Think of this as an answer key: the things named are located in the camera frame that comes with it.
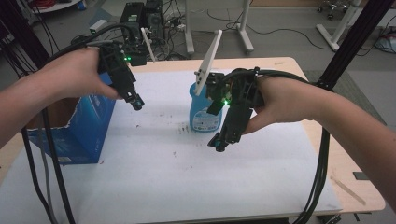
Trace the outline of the office chair base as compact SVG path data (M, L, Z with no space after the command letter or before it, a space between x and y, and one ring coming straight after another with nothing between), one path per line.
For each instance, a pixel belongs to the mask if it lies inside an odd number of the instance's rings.
M317 12L322 12L327 8L330 14L335 10L340 10L341 12L346 13L350 5L351 0L321 0L321 3L317 7Z

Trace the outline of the person's right hand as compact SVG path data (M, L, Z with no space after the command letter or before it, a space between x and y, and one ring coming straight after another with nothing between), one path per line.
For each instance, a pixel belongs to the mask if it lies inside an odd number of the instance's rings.
M312 119L314 110L310 91L315 88L301 81L283 77L260 77L259 91L264 106L255 108L244 134L254 133L274 123Z

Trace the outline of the black computer tower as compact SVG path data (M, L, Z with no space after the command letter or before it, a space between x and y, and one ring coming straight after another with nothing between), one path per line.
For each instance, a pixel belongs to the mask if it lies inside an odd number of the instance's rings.
M126 3L120 23L130 27L139 40L143 39L140 29L144 28L148 29L148 39L154 44L163 45L165 42L163 0Z

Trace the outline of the white table mat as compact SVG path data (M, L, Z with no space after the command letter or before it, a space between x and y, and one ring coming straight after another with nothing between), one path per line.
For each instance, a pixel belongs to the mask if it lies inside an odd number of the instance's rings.
M96 164L63 167L77 224L295 216L318 156L299 123L275 124L218 152L189 126L189 71L141 72L141 110L117 102Z

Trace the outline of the small white box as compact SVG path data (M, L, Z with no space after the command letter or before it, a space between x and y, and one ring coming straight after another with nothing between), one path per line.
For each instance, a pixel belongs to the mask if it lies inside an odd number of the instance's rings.
M106 27L107 25L107 20L99 20L95 24L93 24L90 27L90 33L92 35L96 34L98 31L100 31L102 28Z

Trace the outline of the blue cardboard box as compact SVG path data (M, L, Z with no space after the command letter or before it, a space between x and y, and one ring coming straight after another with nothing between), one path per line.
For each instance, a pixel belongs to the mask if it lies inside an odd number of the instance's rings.
M116 101L101 95L66 98L48 107L60 164L97 163Z

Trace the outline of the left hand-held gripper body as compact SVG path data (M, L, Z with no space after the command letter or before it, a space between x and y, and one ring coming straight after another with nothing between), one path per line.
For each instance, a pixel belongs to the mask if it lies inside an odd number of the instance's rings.
M131 66L147 64L149 51L147 47L134 36L131 28L121 27L123 40L105 40L99 44L99 73L107 73L112 87L124 99L125 92L135 91L136 79Z

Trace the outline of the white table stand leg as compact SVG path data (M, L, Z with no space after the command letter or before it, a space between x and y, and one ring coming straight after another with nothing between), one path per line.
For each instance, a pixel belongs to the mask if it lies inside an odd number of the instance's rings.
M362 0L351 0L351 5L349 6L346 13L344 13L343 18L339 21L334 32L330 34L323 24L317 24L316 29L321 34L323 39L327 42L328 46L333 52L339 50L340 46L338 41L341 35L344 33L348 26L352 25L352 20L357 18L357 13L360 9L360 4ZM333 13L328 13L327 19L331 21L333 19Z
M250 53L254 50L254 47L250 41L247 33L247 22L248 22L248 12L249 12L250 0L243 0L243 11L241 15L241 21L237 25L237 32L240 35L242 42L245 46L246 52Z
M185 0L185 40L186 40L186 48L187 52L192 55L194 50L193 40L192 40L192 33L191 33L191 0Z

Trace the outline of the black metal frame post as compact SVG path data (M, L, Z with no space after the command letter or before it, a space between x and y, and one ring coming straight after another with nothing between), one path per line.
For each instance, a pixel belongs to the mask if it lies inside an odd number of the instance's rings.
M396 0L368 0L350 27L344 41L319 77L316 85L332 91L375 27L384 19Z

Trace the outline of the person's left hand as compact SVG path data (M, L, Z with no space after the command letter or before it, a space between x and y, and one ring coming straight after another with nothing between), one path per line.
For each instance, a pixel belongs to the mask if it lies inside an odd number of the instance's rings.
M120 99L117 91L99 78L98 63L98 48L74 50L48 63L38 74L44 94L52 101L90 94Z

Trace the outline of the blue plastic bottle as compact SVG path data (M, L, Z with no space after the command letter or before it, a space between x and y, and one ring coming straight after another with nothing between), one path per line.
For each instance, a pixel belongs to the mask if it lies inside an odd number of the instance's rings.
M195 84L190 87L191 107L190 107L190 127L197 133L211 133L216 131L221 123L222 112L212 115L207 112L212 102L205 97L205 88L199 95L196 95Z

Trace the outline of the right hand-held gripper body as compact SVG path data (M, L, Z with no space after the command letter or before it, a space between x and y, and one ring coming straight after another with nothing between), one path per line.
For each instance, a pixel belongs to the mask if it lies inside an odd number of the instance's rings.
M262 99L257 92L258 69L237 68L227 75L211 72L221 36L222 31L217 30L200 67L194 72L194 92L199 95L205 88L205 97L212 102L207 109L209 114L217 115L225 105L229 107L219 131L226 142L228 127L240 127L244 132L248 126L252 108L261 103Z

